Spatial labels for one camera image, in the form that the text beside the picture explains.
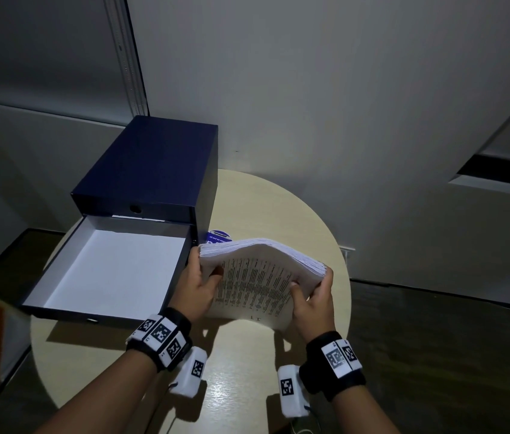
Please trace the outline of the person's right hand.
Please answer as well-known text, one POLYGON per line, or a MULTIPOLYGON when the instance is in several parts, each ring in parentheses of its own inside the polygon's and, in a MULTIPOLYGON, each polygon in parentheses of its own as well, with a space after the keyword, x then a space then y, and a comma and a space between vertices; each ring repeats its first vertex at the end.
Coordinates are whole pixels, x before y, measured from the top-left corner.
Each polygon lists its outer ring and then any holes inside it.
POLYGON ((293 322, 306 344, 324 333, 336 330, 332 283, 333 271, 326 267, 322 281, 309 295, 309 308, 293 307, 293 322))

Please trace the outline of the person's left hand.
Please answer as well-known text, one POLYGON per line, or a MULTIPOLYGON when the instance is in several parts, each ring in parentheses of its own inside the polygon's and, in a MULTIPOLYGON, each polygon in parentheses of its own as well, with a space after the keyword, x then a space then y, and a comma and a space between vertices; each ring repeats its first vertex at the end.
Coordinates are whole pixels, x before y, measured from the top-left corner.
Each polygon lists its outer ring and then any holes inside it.
POLYGON ((203 280, 199 247, 193 247, 186 268, 183 269, 174 289, 169 307, 182 313, 191 323, 201 319, 208 312, 217 291, 217 289, 209 291, 205 287, 206 280, 207 278, 203 280))

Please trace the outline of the thick stack of printed paper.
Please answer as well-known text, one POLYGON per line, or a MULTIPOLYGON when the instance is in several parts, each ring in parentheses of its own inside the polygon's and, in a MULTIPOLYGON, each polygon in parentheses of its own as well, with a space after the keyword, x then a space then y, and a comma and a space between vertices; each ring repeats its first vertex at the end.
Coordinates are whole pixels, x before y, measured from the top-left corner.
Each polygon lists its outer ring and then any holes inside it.
POLYGON ((285 331, 293 318, 292 281, 308 298, 327 272, 324 263, 266 238, 199 247, 203 278, 223 269, 208 318, 248 320, 285 331))

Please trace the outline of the person's right forearm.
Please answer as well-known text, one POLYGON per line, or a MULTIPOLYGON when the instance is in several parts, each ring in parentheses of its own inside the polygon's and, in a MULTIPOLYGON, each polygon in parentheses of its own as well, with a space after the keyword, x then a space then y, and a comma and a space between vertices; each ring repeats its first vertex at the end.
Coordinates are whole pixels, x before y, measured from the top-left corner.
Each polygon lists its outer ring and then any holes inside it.
POLYGON ((338 393, 331 405, 343 434, 401 434, 364 385, 338 393))

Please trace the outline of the person's left forearm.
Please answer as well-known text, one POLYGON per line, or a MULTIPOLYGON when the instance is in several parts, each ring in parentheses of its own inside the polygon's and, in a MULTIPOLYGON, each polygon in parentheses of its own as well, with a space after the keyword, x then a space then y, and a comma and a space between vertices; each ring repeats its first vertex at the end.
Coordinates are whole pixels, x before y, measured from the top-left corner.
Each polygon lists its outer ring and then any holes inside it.
POLYGON ((122 434, 156 376, 150 357, 128 350, 34 434, 122 434))

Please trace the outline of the black right wristband with markers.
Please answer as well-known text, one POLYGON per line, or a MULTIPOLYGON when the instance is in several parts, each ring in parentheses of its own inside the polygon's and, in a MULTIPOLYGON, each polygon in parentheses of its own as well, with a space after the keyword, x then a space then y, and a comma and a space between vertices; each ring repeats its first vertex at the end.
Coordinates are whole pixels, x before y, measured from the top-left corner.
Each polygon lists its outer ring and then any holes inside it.
POLYGON ((322 393, 331 402, 342 391, 367 383, 349 341, 335 330, 307 343, 306 356, 305 363, 299 368, 299 377, 311 395, 322 393))

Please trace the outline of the black wristband with markers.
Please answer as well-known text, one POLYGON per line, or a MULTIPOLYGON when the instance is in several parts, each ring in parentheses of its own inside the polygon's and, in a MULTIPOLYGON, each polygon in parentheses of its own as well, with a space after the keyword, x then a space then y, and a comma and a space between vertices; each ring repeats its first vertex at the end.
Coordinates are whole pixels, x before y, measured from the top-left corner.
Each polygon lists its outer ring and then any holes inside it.
POLYGON ((306 356, 305 363, 299 368, 299 377, 311 395, 322 393, 331 402, 342 391, 367 383, 349 341, 335 330, 307 343, 306 356))
POLYGON ((159 314, 150 315, 127 338, 126 350, 135 350, 148 356, 157 372, 172 372, 191 350, 192 324, 177 309, 167 307, 159 314))

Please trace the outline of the black left wristband with markers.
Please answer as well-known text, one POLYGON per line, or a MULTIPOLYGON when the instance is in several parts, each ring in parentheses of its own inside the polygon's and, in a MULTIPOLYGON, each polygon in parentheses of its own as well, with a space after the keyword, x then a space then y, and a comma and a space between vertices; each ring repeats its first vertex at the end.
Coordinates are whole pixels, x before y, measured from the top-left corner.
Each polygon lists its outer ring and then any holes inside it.
POLYGON ((126 350, 135 350, 148 356, 157 372, 172 372, 191 350, 192 324, 177 309, 167 307, 159 314, 150 315, 127 338, 126 350))

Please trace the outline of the navy drawer with white inside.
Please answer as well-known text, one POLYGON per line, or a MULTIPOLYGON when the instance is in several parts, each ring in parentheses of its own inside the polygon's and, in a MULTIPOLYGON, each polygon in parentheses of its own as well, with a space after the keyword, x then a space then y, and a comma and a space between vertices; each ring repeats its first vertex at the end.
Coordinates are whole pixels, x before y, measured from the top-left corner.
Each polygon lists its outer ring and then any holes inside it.
POLYGON ((86 216, 20 309, 42 319, 133 329, 169 304, 191 247, 190 225, 86 216))

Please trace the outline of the navy blue drawer box case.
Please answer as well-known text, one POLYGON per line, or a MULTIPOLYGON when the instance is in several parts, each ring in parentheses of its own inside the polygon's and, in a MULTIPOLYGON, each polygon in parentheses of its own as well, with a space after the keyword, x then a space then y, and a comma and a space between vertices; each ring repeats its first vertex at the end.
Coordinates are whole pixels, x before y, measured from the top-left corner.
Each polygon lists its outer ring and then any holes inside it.
POLYGON ((72 190, 83 215, 191 227, 206 242, 218 187, 214 124, 135 116, 72 190))

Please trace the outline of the metal wall rail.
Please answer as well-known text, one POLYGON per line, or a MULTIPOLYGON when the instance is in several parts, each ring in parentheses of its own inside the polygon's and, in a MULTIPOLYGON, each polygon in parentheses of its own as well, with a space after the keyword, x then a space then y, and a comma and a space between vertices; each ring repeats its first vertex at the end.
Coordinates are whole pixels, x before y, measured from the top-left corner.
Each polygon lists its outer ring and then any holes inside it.
POLYGON ((134 116, 148 116, 142 70, 127 0, 103 0, 129 108, 134 116))

